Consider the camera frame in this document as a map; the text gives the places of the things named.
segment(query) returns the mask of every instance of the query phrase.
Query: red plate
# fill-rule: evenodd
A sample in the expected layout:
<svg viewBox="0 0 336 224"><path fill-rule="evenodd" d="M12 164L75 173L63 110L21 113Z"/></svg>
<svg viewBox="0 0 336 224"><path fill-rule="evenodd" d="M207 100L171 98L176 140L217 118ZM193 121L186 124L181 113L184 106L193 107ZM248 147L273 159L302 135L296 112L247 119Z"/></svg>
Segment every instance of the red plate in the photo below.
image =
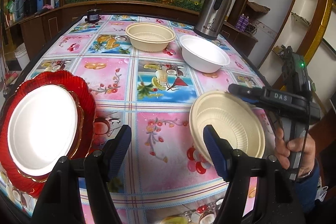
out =
<svg viewBox="0 0 336 224"><path fill-rule="evenodd" d="M66 70L43 72L35 78L23 82L18 87L15 94L9 98L8 102L2 109L3 114L1 115L0 120L2 125L0 135L0 162L6 170L7 176L12 184L22 192L26 192L34 198L38 198L44 183L36 182L31 178L22 176L19 173L18 168L9 153L7 131L9 120L17 104L26 94L43 85L63 85L68 91L73 91L78 96L79 104L84 111L84 121L82 128L82 140L80 141L80 145L73 159L85 157L91 148L93 139L93 122L96 110L95 100L89 92L85 81L78 76L72 75Z"/></svg>

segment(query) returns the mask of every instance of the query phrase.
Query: blue gripper pad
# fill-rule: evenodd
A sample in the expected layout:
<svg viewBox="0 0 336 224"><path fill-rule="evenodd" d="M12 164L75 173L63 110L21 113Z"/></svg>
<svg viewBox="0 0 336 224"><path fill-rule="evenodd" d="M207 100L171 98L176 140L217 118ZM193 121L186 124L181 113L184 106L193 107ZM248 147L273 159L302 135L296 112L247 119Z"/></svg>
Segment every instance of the blue gripper pad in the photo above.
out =
<svg viewBox="0 0 336 224"><path fill-rule="evenodd" d="M227 140L221 139L210 124L203 129L203 139L217 174L225 181L230 181L232 168L231 145Z"/></svg>

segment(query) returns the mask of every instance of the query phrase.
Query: patterned tablecloth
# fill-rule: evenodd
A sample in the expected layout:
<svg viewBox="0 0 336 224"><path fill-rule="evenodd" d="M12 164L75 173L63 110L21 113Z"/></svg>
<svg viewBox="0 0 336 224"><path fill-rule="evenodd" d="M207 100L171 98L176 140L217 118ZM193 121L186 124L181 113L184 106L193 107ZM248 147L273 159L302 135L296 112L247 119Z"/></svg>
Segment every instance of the patterned tablecloth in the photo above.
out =
<svg viewBox="0 0 336 224"><path fill-rule="evenodd" d="M109 184L111 197L123 223L198 223L203 214L219 208L227 183L194 148L189 132L189 110L209 90L227 90L232 83L262 87L263 83L221 36L214 41L231 63L215 73L190 68L181 55L179 38L196 35L192 26L163 19L103 15L96 24L84 18L62 35L44 54L27 79L43 71L68 70L85 79L96 100L93 146L102 148L123 124L133 139L118 177ZM131 46L125 29L134 22L165 25L176 40L162 52L142 52ZM272 128L262 109L253 112L265 134ZM52 115L53 110L46 110ZM0 189L15 204L32 214L36 200L25 193L13 195L13 185L0 166ZM251 179L245 211L253 207L256 178ZM84 179L80 193L87 224L94 224Z"/></svg>

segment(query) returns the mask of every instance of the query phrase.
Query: person's hand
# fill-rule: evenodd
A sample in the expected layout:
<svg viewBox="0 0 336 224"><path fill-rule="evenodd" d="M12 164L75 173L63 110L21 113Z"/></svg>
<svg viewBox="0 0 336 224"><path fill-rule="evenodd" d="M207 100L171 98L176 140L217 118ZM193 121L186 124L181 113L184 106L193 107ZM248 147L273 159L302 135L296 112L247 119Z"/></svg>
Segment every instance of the person's hand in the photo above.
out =
<svg viewBox="0 0 336 224"><path fill-rule="evenodd" d="M290 152L300 152L302 151L304 138L297 138L285 143L284 132L281 128L278 128L275 132L275 156L281 163L284 169L289 168L289 154ZM302 163L299 171L299 176L303 176L309 173L310 170L314 168L315 163L315 141L308 134L306 140L306 146L304 148L304 153L301 155Z"/></svg>

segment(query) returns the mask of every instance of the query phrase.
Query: wooden cabinet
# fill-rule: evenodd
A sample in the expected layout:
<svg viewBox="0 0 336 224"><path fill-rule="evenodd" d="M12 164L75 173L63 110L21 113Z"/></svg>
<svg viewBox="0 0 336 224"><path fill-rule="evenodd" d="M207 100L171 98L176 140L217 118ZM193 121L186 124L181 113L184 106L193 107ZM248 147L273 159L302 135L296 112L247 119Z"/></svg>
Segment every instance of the wooden cabinet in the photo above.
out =
<svg viewBox="0 0 336 224"><path fill-rule="evenodd" d="M47 42L43 31L42 17L32 18L20 25L29 59L32 60Z"/></svg>
<svg viewBox="0 0 336 224"><path fill-rule="evenodd" d="M79 16L86 14L88 9L94 7L101 9L105 13L163 17L189 24L196 24L198 20L198 13L195 11L142 1L101 0L68 4L42 15L25 18L16 23L16 25L19 24L21 27L22 38L26 44L30 60L37 55L46 42L55 37L65 26L69 26ZM231 45L246 56L249 55L256 43L256 39L240 32L226 22L222 27L222 34Z"/></svg>

